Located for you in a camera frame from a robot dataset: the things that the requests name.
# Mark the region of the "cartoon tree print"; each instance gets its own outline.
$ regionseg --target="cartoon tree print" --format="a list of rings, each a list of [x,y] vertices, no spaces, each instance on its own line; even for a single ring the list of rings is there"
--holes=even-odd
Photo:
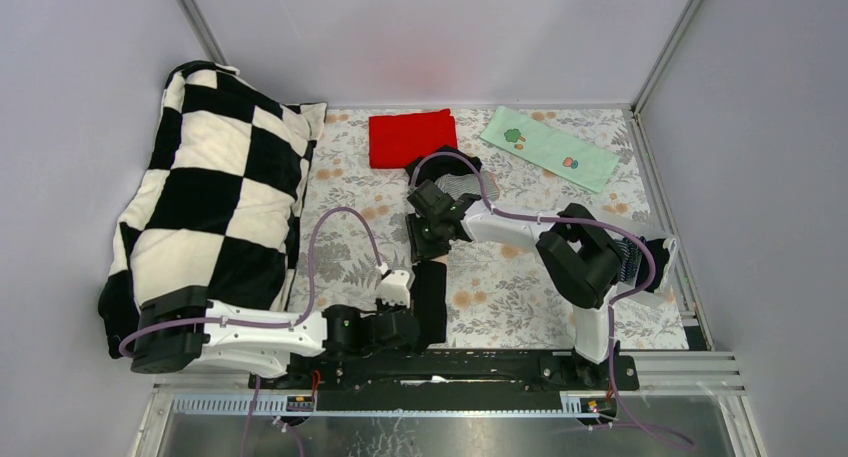
[[[522,144],[517,143],[517,142],[519,140],[522,141],[522,142],[525,142],[527,140],[521,135],[521,131],[518,130],[518,129],[507,130],[506,132],[504,132],[504,137],[506,137],[507,142],[509,142],[511,144],[515,144],[515,148],[518,149],[518,150],[523,149],[524,146]]]

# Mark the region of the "green towel with print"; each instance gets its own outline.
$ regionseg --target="green towel with print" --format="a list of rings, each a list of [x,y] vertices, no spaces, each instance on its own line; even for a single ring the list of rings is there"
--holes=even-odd
[[[592,192],[603,190],[618,165],[618,155],[503,106],[480,137]]]

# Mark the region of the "black and white checkered pillow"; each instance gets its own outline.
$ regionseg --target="black and white checkered pillow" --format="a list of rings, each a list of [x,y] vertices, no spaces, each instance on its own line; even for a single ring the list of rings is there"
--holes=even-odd
[[[148,300],[188,287],[283,310],[327,105],[280,105],[238,70],[190,62],[168,77],[150,165],[118,218],[98,310],[109,351]]]

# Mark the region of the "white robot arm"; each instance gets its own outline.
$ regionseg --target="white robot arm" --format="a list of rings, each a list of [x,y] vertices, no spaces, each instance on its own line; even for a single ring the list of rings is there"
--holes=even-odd
[[[591,364],[608,358],[608,305],[615,295],[622,256],[605,231],[589,226],[516,221],[493,214],[478,196],[457,200],[425,181],[409,197],[417,211],[407,216],[413,261],[444,255],[450,242],[500,242],[534,251],[557,290],[575,309],[575,352]],[[591,219],[582,206],[537,214]],[[190,367],[246,370],[263,378],[288,372],[291,354],[344,360],[378,350],[412,345],[418,322],[410,307],[413,274],[377,268],[377,296],[395,311],[363,317],[353,307],[335,305],[305,318],[253,310],[205,298],[204,288],[176,291],[145,303],[140,329],[202,316],[202,329],[146,332],[136,342],[132,369],[164,373]]]

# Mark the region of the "gray wall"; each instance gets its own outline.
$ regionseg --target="gray wall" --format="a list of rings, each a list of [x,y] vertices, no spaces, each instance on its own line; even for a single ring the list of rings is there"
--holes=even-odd
[[[845,0],[707,0],[644,113],[770,455],[844,455]]]
[[[197,0],[232,65],[278,99],[622,103],[687,0]]]
[[[97,296],[168,71],[202,58],[174,0],[0,0],[0,442],[125,455],[151,379],[106,351]]]

